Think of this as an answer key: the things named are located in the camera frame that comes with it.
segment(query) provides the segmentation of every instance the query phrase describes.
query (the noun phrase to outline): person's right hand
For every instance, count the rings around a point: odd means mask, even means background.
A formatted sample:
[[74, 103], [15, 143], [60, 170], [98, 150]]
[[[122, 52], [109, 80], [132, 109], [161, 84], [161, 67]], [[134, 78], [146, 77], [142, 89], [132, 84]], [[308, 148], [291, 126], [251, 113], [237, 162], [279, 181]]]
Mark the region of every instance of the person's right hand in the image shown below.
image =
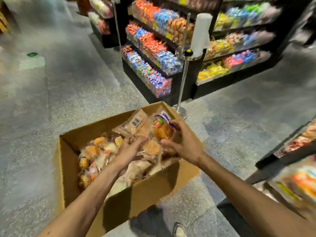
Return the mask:
[[189, 128], [185, 125], [184, 121], [172, 120], [170, 123], [176, 125], [177, 129], [182, 132], [182, 143], [177, 144], [168, 139], [162, 139], [161, 144], [174, 149], [180, 157], [186, 161], [198, 166], [201, 158], [205, 155], [202, 147], [197, 139], [192, 135]]

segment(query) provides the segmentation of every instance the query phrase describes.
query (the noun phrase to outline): hand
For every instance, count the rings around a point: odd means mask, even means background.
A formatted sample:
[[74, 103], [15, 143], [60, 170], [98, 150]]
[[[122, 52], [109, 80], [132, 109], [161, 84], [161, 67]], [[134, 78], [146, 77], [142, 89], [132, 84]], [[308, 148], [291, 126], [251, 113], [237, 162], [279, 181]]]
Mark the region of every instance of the hand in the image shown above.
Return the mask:
[[170, 123], [176, 125], [177, 129], [182, 131], [182, 143], [177, 144], [168, 139], [162, 139], [161, 144], [174, 149], [181, 158], [198, 166], [201, 157], [205, 155], [200, 143], [192, 135], [189, 128], [184, 124], [184, 121], [172, 120]]
[[130, 144], [130, 139], [125, 138], [113, 160], [119, 168], [119, 176], [124, 175], [128, 165], [134, 160], [140, 160], [143, 156], [136, 156], [139, 147], [147, 140], [147, 137], [139, 136], [136, 141]]

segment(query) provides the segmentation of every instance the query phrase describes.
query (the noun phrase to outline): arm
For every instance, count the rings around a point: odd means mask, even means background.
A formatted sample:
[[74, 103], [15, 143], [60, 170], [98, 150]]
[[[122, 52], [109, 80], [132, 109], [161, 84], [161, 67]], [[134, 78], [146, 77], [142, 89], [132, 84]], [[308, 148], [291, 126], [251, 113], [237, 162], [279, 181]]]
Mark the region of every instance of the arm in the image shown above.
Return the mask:
[[173, 123], [182, 130], [182, 144], [168, 140], [162, 140], [162, 143], [172, 147], [182, 158], [202, 169], [259, 235], [315, 236], [316, 229], [310, 222], [226, 170], [202, 150], [183, 122]]
[[138, 138], [130, 145], [128, 138], [125, 138], [116, 158], [37, 237], [84, 237], [113, 184], [126, 172], [128, 164], [135, 160], [138, 148], [144, 140], [145, 138]]

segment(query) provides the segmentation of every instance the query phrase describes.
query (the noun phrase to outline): metal stand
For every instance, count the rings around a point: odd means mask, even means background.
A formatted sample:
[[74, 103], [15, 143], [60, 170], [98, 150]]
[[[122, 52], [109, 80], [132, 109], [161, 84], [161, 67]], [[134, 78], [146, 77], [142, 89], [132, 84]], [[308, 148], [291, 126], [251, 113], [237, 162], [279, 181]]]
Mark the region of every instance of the metal stand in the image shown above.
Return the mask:
[[[190, 16], [191, 13], [189, 13], [187, 15], [186, 21], [187, 23], [190, 22]], [[185, 27], [185, 31], [184, 31], [184, 35], [183, 35], [183, 46], [179, 46], [176, 49], [176, 56], [180, 59], [184, 60], [184, 67], [183, 67], [183, 75], [182, 75], [182, 80], [181, 80], [181, 87], [180, 87], [180, 94], [179, 94], [179, 99], [178, 99], [178, 104], [174, 105], [173, 108], [176, 109], [176, 111], [178, 112], [178, 114], [184, 119], [186, 120], [188, 118], [188, 112], [186, 111], [186, 109], [184, 109], [183, 107], [181, 107], [181, 99], [182, 99], [182, 94], [183, 94], [183, 88], [184, 88], [184, 84], [185, 84], [185, 79], [186, 79], [186, 75], [188, 73], [188, 67], [189, 67], [189, 61], [195, 61], [198, 60], [202, 57], [202, 55], [200, 56], [195, 56], [194, 53], [192, 56], [185, 56], [184, 55], [184, 45], [185, 45], [185, 41], [186, 41], [186, 33], [188, 31], [188, 25], [186, 25]]]
[[115, 18], [115, 25], [116, 25], [116, 31], [118, 33], [118, 44], [119, 44], [119, 51], [121, 52], [122, 51], [122, 46], [121, 46], [121, 39], [120, 39], [120, 36], [119, 36], [119, 24], [118, 24], [118, 16], [117, 16], [117, 13], [116, 13], [116, 3], [114, 0], [111, 0], [112, 2], [112, 6], [113, 6], [113, 12], [114, 12], [114, 18]]

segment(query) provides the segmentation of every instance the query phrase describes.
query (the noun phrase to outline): person's left hand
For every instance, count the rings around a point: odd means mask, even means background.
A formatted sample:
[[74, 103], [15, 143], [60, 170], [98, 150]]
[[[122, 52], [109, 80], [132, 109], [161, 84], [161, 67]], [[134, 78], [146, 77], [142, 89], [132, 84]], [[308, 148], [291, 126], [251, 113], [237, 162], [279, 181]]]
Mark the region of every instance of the person's left hand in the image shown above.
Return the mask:
[[113, 163], [119, 168], [118, 175], [124, 175], [128, 165], [134, 160], [140, 160], [143, 156], [136, 156], [139, 147], [143, 144], [148, 138], [144, 136], [139, 136], [136, 141], [130, 144], [130, 139], [125, 138], [116, 154], [116, 157], [113, 159]]

